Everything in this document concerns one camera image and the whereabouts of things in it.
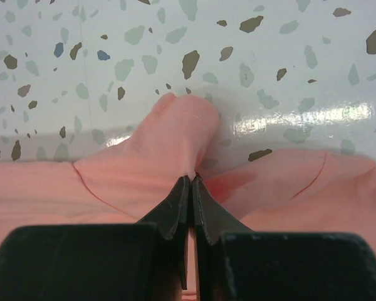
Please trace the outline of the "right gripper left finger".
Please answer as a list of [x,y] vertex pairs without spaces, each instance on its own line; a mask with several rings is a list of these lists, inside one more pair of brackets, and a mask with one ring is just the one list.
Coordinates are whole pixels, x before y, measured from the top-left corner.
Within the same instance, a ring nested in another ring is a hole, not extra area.
[[189,179],[134,224],[23,226],[0,246],[0,300],[180,300]]

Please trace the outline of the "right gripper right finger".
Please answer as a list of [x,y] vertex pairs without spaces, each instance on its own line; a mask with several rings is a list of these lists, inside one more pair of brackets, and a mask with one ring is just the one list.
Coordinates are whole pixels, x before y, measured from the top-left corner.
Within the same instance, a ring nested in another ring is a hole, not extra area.
[[199,300],[376,300],[376,257],[358,235],[259,232],[192,182]]

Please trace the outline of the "salmon pink t-shirt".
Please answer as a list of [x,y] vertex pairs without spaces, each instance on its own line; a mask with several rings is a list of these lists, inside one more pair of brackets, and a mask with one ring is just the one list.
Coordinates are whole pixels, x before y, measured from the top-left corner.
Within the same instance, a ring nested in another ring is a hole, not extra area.
[[199,300],[192,182],[259,232],[360,236],[376,257],[376,162],[325,150],[261,150],[244,165],[198,173],[219,125],[216,109],[192,95],[164,95],[132,136],[70,162],[0,162],[0,246],[23,226],[134,224],[189,179],[187,288]]

